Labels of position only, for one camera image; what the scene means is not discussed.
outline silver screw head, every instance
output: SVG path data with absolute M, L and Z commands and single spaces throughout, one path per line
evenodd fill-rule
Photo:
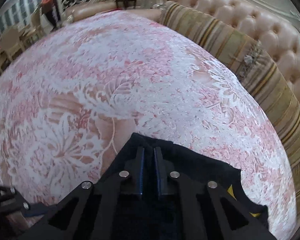
M 81 184 L 81 187 L 84 189 L 88 189 L 92 186 L 91 182 L 85 181 Z
M 120 171 L 119 176 L 122 178 L 126 178 L 129 176 L 129 172 L 128 171 Z
M 170 172 L 170 177 L 172 178 L 179 178 L 180 177 L 180 173 L 177 171 L 172 171 Z
M 216 188 L 217 186 L 218 186 L 218 184 L 213 180 L 210 180 L 208 182 L 208 187 L 210 187 L 210 188 Z
M 29 205 L 28 205 L 26 202 L 23 203 L 23 207 L 24 207 L 26 210 L 29 209 Z

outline pink floral carpet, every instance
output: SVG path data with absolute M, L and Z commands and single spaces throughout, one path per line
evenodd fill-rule
M 236 77 L 178 33 L 126 11 L 41 39 L 0 77 L 0 184 L 58 203 L 98 181 L 132 132 L 242 169 L 242 186 L 289 238 L 296 200 L 271 123 Z

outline orange shirt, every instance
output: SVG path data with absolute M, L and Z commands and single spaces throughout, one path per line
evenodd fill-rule
M 53 6 L 53 0 L 42 0 L 42 13 L 51 11 Z

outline wooden side table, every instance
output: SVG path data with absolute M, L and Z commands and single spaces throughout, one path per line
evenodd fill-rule
M 133 8 L 136 8 L 137 0 L 115 0 L 117 8 L 119 8 L 119 2 L 123 3 L 123 7 L 126 10 L 129 7 L 129 2 L 134 2 Z

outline striped pillow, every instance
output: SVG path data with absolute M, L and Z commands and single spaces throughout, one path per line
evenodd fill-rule
M 168 1 L 161 24 L 228 67 L 276 130 L 290 161 L 300 215 L 300 103 L 261 44 L 210 15 Z

